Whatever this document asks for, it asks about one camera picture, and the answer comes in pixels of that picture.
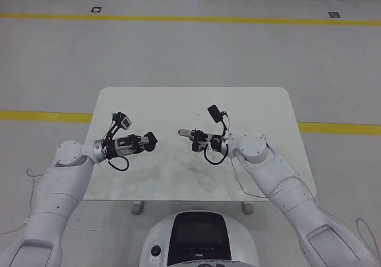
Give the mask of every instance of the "gray floor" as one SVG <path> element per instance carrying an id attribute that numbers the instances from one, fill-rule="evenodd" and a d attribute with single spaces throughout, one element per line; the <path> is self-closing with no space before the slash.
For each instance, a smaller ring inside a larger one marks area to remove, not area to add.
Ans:
<path id="1" fill-rule="evenodd" d="M 1 12 L 297 17 L 381 20 L 381 1 L 0 1 Z M 91 113 L 107 86 L 281 86 L 300 121 L 381 124 L 381 27 L 317 27 L 0 19 L 0 109 Z M 0 232 L 27 215 L 31 180 L 58 144 L 83 142 L 87 124 L 0 121 Z M 356 230 L 364 218 L 381 250 L 381 137 L 302 135 L 316 201 Z M 135 266 L 152 225 L 204 209 L 242 222 L 264 266 L 307 266 L 270 203 L 83 202 L 63 239 L 63 266 Z M 0 237 L 0 251 L 16 234 Z"/>

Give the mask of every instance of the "white tabletop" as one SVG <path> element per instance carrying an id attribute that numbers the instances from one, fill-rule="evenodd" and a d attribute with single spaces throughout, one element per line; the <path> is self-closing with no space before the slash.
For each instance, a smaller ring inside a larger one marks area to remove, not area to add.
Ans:
<path id="1" fill-rule="evenodd" d="M 119 172 L 107 162 L 94 167 L 85 200 L 195 200 L 262 201 L 245 195 L 234 178 L 230 159 L 210 165 L 178 130 L 201 129 L 221 134 L 207 108 L 226 110 L 230 132 L 266 134 L 297 169 L 313 194 L 316 187 L 287 91 L 281 87 L 108 87 L 101 91 L 86 142 L 104 136 L 111 114 L 122 112 L 132 125 L 116 137 L 152 131 L 159 141 L 153 152 L 130 155 L 130 167 Z M 209 153 L 213 161 L 221 155 Z M 123 159 L 113 159 L 125 167 Z M 261 195 L 255 183 L 234 159 L 240 181 L 251 194 Z"/>

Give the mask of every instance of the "yellow floor line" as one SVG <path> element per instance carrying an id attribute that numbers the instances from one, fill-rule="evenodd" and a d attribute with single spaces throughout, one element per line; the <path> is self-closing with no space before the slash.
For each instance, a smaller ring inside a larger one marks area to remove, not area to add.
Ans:
<path id="1" fill-rule="evenodd" d="M 0 120 L 90 123 L 91 119 L 89 113 L 0 110 Z M 298 127 L 302 133 L 381 136 L 381 125 L 298 122 Z"/>
<path id="2" fill-rule="evenodd" d="M 1 120 L 90 123 L 92 114 L 0 110 Z"/>
<path id="3" fill-rule="evenodd" d="M 381 125 L 299 122 L 298 127 L 302 133 L 381 136 Z"/>
<path id="4" fill-rule="evenodd" d="M 68 15 L 0 13 L 0 19 L 62 19 L 92 21 L 163 21 L 202 23 L 246 23 L 246 24 L 288 24 L 288 25 L 329 25 L 329 26 L 369 26 L 381 27 L 381 21 L 352 21 L 342 19 L 279 19 L 268 17 L 176 17 L 176 16 L 121 16 L 121 15 Z"/>

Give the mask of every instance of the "table leg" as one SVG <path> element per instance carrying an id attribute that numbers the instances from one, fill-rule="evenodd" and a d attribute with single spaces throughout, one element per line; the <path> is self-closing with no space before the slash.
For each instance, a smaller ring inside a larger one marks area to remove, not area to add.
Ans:
<path id="1" fill-rule="evenodd" d="M 251 215 L 254 213 L 254 205 L 250 201 L 244 201 L 242 202 L 242 210 L 244 214 Z"/>
<path id="2" fill-rule="evenodd" d="M 140 215 L 144 211 L 144 201 L 133 201 L 131 213 L 134 215 Z"/>

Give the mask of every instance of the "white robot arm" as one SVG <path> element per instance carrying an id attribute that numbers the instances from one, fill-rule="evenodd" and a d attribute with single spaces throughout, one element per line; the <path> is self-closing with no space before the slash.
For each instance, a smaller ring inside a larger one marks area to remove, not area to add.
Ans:
<path id="1" fill-rule="evenodd" d="M 222 117 L 227 114 L 213 107 L 208 110 L 214 121 L 223 122 Z M 204 151 L 205 156 L 211 147 L 224 158 L 237 158 L 260 191 L 290 222 L 311 266 L 380 266 L 372 251 L 343 222 L 316 205 L 297 171 L 270 139 L 261 135 L 239 138 L 233 134 L 226 138 L 224 122 L 223 126 L 222 136 L 185 129 L 179 130 L 179 135 L 190 138 L 192 150 Z M 273 158 L 266 161 L 268 153 L 272 153 Z"/>
<path id="2" fill-rule="evenodd" d="M 105 138 L 81 145 L 74 141 L 62 143 L 55 159 L 46 170 L 43 181 L 46 198 L 30 216 L 22 235 L 0 255 L 0 267 L 60 266 L 63 258 L 61 239 L 68 219 L 86 193 L 95 164 L 129 154 L 153 151 L 157 140 L 149 132 L 143 137 L 130 135 L 113 139 L 131 122 L 122 113 L 112 114 L 112 126 Z"/>

